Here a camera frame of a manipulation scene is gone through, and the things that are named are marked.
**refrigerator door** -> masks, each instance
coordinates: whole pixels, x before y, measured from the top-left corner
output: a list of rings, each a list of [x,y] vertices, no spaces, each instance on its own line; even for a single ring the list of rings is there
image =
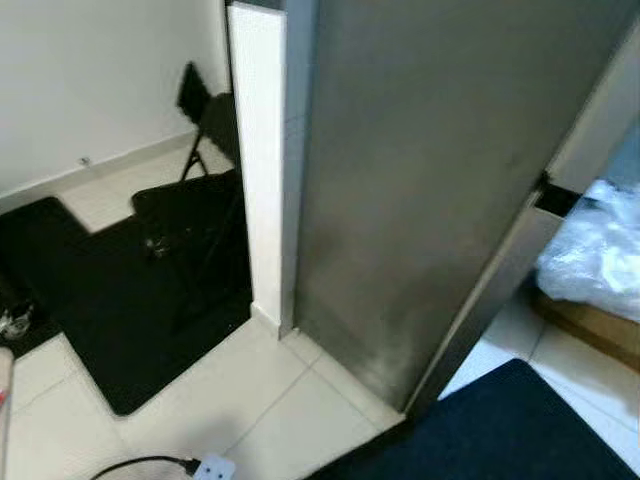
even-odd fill
[[[404,409],[635,0],[323,0],[297,325]]]

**power cord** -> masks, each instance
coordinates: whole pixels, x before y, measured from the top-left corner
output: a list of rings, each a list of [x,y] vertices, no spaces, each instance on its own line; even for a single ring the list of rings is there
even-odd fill
[[[126,460],[124,462],[116,463],[115,465],[111,465],[110,467],[105,468],[100,473],[91,477],[91,480],[98,480],[98,478],[101,478],[107,473],[113,472],[114,470],[119,470],[121,468],[128,467],[129,465],[134,465],[136,463],[143,463],[143,462],[175,463],[177,465],[180,465],[182,468],[184,468],[185,472],[190,477],[192,477],[193,474],[196,473],[196,470],[198,470],[200,463],[202,463],[200,460],[195,458],[176,458],[176,457],[168,457],[165,455],[154,455],[151,457],[138,457],[138,458],[132,458],[131,460]]]

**plastic bag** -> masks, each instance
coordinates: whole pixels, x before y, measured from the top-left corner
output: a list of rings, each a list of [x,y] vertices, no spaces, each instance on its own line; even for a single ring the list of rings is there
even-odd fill
[[[640,322],[640,185],[599,180],[585,197],[538,258],[538,286]]]

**black rug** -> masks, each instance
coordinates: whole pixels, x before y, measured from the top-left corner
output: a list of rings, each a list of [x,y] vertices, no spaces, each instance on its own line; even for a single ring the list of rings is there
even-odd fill
[[[94,235],[71,234],[77,222],[57,200],[25,207],[21,219],[25,211],[30,221],[12,223],[16,241],[0,242],[0,251],[28,279],[119,415],[143,405],[250,316],[248,253],[240,230],[238,248],[225,252],[215,267],[240,269],[235,279],[241,281],[229,288],[224,275],[208,278],[197,308],[189,308],[193,295],[179,270],[170,257],[145,254],[135,218]]]
[[[529,365],[512,360],[309,478],[638,477]]]

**refrigerator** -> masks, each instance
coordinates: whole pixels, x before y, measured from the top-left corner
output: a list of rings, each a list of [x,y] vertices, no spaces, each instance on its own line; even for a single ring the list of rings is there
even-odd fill
[[[558,151],[638,2],[316,8],[295,326],[419,414],[605,164]]]

